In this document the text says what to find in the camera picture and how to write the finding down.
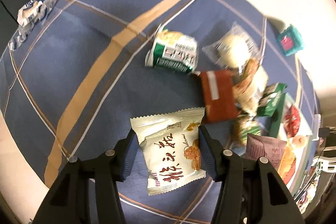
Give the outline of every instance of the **green snack can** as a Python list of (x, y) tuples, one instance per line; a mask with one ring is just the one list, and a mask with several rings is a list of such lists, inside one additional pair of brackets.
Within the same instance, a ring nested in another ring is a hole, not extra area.
[(260, 99), (257, 116), (272, 117), (277, 109), (280, 97), (283, 90), (287, 87), (286, 84), (276, 83), (266, 87), (263, 97)]
[(190, 73), (196, 69), (197, 61), (198, 45), (193, 37), (162, 30), (154, 38), (153, 47), (146, 55), (145, 65)]

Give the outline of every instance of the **plaid tablecloth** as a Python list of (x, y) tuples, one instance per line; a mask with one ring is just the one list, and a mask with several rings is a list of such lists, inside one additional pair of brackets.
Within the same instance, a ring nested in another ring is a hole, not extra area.
[[(233, 22), (241, 25), (264, 52), (269, 83), (286, 83), (312, 125), (317, 103), (306, 71), (295, 56), (281, 54), (277, 31), (245, 0), (59, 0), (46, 22), (17, 51), (7, 47), (0, 60), (0, 109), (47, 186), (69, 156), (85, 160), (113, 148), (129, 132), (130, 118), (204, 106), (193, 77), (144, 67), (148, 37), (179, 11), (167, 28), (195, 37), (200, 48), (219, 40)], [(198, 70), (213, 69), (199, 51)], [(259, 121), (267, 131), (270, 121)], [(231, 124), (207, 128), (225, 144)], [(118, 183), (127, 223), (211, 221), (219, 183), (206, 177), (149, 197), (147, 176), (139, 149), (130, 177)]]

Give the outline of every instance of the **clear plastic bag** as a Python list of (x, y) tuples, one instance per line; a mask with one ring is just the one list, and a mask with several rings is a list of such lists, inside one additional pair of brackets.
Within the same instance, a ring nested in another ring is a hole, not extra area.
[(260, 52), (254, 40), (236, 22), (219, 41), (202, 50), (214, 64), (222, 69), (238, 70), (239, 75), (250, 58), (260, 61)]

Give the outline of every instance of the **red snack bag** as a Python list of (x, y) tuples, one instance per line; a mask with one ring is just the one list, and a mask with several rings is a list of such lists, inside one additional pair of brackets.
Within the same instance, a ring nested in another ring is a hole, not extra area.
[(301, 117), (296, 107), (291, 106), (283, 119), (283, 126), (288, 137), (294, 137), (300, 128)]
[(232, 73), (229, 70), (202, 71), (199, 77), (205, 102), (204, 122), (235, 119), (238, 112), (232, 90)]

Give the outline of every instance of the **snack package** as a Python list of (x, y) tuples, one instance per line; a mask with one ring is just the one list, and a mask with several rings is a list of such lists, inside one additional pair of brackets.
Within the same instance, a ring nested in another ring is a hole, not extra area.
[(249, 115), (239, 116), (233, 127), (231, 140), (246, 146), (248, 134), (261, 135), (259, 124)]
[(241, 81), (233, 87), (233, 94), (235, 98), (238, 98), (240, 95), (242, 95), (251, 85), (253, 77), (255, 76), (258, 68), (259, 62), (255, 58), (250, 58), (249, 61), (247, 61), (243, 76), (241, 77)]
[(293, 148), (287, 144), (280, 165), (278, 167), (278, 174), (283, 182), (287, 185), (295, 174), (296, 157)]
[(257, 116), (259, 117), (272, 117), (278, 107), (280, 97), (283, 90), (287, 87), (286, 84), (276, 83), (266, 87), (264, 95), (259, 102)]
[(232, 73), (229, 70), (202, 71), (206, 123), (235, 119), (237, 107), (232, 93)]
[(30, 0), (20, 8), (17, 13), (19, 35), (10, 40), (9, 49), (11, 51), (21, 46), (38, 21), (44, 23), (54, 8), (56, 1), (57, 0)]
[(242, 74), (250, 58), (260, 60), (255, 42), (236, 22), (218, 42), (203, 47), (202, 50), (214, 64), (224, 69), (238, 69), (239, 74)]
[(278, 170), (286, 145), (286, 141), (272, 137), (247, 134), (245, 158), (257, 160), (259, 157), (266, 157), (275, 170)]
[(169, 192), (205, 177), (198, 126), (204, 108), (131, 119), (148, 168), (149, 195)]
[(283, 127), (289, 138), (294, 137), (298, 133), (300, 123), (300, 112), (292, 105), (283, 119)]
[(196, 69), (197, 61), (198, 46), (193, 37), (180, 32), (159, 30), (152, 49), (146, 55), (145, 65), (190, 73)]
[(267, 81), (268, 75), (264, 68), (260, 66), (250, 85), (241, 95), (237, 97), (237, 101), (240, 104), (241, 109), (250, 116), (257, 115), (259, 100), (263, 96)]

